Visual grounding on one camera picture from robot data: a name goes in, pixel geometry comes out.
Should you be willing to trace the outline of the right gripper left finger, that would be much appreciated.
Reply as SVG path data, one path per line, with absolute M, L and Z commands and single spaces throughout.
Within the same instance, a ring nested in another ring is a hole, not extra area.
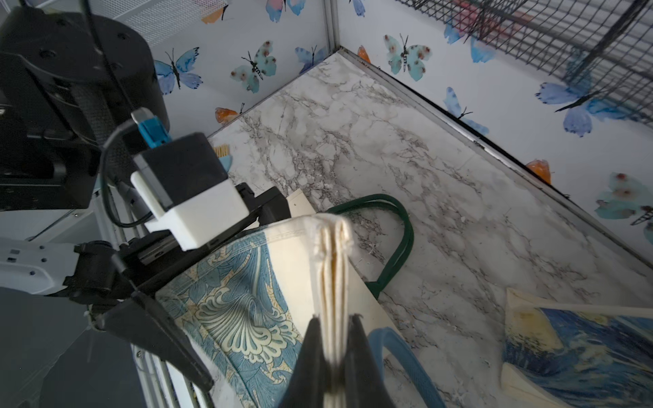
M 318 317 L 314 317 L 309 322 L 294 372 L 278 406 L 323 408 L 327 388 L 326 369 L 321 321 Z

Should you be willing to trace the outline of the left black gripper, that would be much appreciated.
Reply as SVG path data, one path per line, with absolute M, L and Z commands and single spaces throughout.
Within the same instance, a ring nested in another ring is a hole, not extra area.
M 97 314 L 101 330 L 136 345 L 172 364 L 204 392 L 214 387 L 209 369 L 190 339 L 152 295 L 210 253 L 261 226 L 291 218 L 286 197 L 277 187 L 258 197 L 250 187 L 236 187 L 250 214 L 200 248 L 184 251 L 168 231 L 134 238 L 117 250 L 107 241 L 74 246 L 79 256 L 73 275 L 64 279 L 61 297 L 78 304 L 116 304 Z

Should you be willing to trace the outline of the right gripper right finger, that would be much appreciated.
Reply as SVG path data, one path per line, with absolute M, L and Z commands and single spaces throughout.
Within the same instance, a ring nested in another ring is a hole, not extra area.
M 345 354 L 346 407 L 394 407 L 367 340 L 362 318 L 350 316 Z

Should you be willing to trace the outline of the cream bag blue floral pattern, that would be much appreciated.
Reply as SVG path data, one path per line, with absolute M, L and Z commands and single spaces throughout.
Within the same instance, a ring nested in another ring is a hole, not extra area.
M 316 214 L 251 229 L 174 278 L 156 298 L 245 407 L 279 407 L 309 322 L 321 321 L 323 407 L 346 407 L 350 316 L 360 315 L 384 382 L 392 355 L 425 404 L 444 402 L 406 341 L 350 266 L 350 222 Z

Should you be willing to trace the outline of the cream bag green handles floral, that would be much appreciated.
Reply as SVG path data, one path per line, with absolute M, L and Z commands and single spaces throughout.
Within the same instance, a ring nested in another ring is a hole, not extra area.
M 287 200 L 289 207 L 291 207 L 292 214 L 312 214 L 313 207 L 307 201 L 308 199 L 305 197 L 302 190 L 296 190 L 287 197 Z M 332 215 L 343 215 L 355 219 L 355 221 L 361 221 L 360 223 L 355 224 L 355 226 L 360 226 L 362 228 L 362 226 L 364 226 L 362 222 L 366 219 L 363 219 L 361 213 L 372 210 L 392 213 L 402 222 L 403 225 L 403 236 L 394 250 L 394 253 L 392 253 L 389 258 L 385 258 L 384 268 L 379 273 L 377 279 L 369 280 L 366 283 L 367 288 L 375 299 L 379 299 L 379 295 L 384 289 L 386 289 L 387 285 L 390 284 L 393 278 L 401 270 L 413 249 L 415 233 L 408 211 L 394 197 L 386 194 L 374 194 L 336 205 L 326 210 L 326 213 Z M 372 252 L 376 251 L 375 249 L 372 249 L 372 247 L 377 246 L 376 243 L 372 243 L 372 238 L 379 238 L 379 235 L 380 232 L 367 233 L 367 236 L 362 239 L 363 249 L 369 249 L 372 250 Z

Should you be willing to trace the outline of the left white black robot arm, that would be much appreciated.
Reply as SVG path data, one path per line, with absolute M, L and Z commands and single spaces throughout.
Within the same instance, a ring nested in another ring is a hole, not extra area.
M 214 379 L 155 295 L 253 223 L 288 219 L 277 188 L 235 185 L 204 134 L 169 135 L 156 63 L 117 20 L 27 2 L 1 26 L 1 209 L 81 209 L 117 190 L 148 234 L 41 245 L 1 242 L 3 287 L 84 305 L 91 325 L 152 353 L 208 395 Z

